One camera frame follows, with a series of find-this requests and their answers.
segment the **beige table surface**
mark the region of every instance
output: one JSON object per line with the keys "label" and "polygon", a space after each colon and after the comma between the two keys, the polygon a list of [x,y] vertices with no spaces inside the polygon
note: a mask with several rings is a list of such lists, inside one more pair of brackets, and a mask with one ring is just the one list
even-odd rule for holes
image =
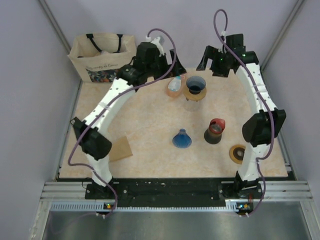
{"label": "beige table surface", "polygon": [[[201,76],[206,80],[207,94],[197,111],[187,111],[183,94],[170,98],[164,79],[141,88],[121,108],[109,126],[111,141],[127,136],[133,156],[110,162],[115,178],[201,178],[234,177],[239,165],[229,157],[229,149],[244,144],[242,125],[251,117],[249,103],[241,82],[233,72],[228,78],[212,76],[212,72],[188,69],[187,78]],[[84,83],[75,115],[84,119],[110,88],[110,83]],[[210,120],[225,119],[226,127],[219,144],[208,144],[204,132]],[[172,138],[179,129],[186,129],[192,139],[189,148],[174,147]],[[86,167],[68,166],[68,156],[76,142],[73,129],[67,136],[60,178],[91,177]],[[73,163],[87,163],[78,147]],[[267,177],[286,177],[287,171],[278,141],[271,156],[261,164]]]}

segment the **printed picture on bag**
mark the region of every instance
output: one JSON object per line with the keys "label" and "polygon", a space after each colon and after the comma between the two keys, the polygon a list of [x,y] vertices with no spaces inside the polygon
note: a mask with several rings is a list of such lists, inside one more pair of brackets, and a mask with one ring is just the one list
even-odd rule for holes
{"label": "printed picture on bag", "polygon": [[115,79],[118,69],[90,71],[86,69],[93,83],[111,83]]}

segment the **gray floor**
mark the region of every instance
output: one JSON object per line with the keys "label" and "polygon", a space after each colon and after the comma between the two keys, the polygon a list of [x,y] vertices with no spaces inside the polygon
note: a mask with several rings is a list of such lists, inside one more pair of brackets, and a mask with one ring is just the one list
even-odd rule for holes
{"label": "gray floor", "polygon": [[[54,231],[83,212],[52,212]],[[85,216],[45,240],[311,240],[299,203],[263,203],[250,218],[232,212],[117,212]]]}

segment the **blue shuttlecock-shaped object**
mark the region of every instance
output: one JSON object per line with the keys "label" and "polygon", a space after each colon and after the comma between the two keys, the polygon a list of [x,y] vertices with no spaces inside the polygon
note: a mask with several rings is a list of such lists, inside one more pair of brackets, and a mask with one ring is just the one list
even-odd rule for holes
{"label": "blue shuttlecock-shaped object", "polygon": [[200,76],[191,76],[186,81],[186,86],[191,94],[199,94],[205,87],[206,81]]}
{"label": "blue shuttlecock-shaped object", "polygon": [[179,133],[174,136],[172,143],[177,148],[186,149],[192,144],[192,140],[186,133],[186,130],[182,128]]}

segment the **red handle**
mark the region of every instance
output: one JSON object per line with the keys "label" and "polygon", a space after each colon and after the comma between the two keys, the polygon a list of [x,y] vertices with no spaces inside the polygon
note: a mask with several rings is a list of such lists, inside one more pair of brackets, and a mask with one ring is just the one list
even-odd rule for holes
{"label": "red handle", "polygon": [[[212,125],[219,125],[221,130],[219,131],[217,129],[212,128]],[[214,118],[210,121],[209,130],[214,134],[222,134],[225,128],[226,128],[226,121],[224,119]]]}

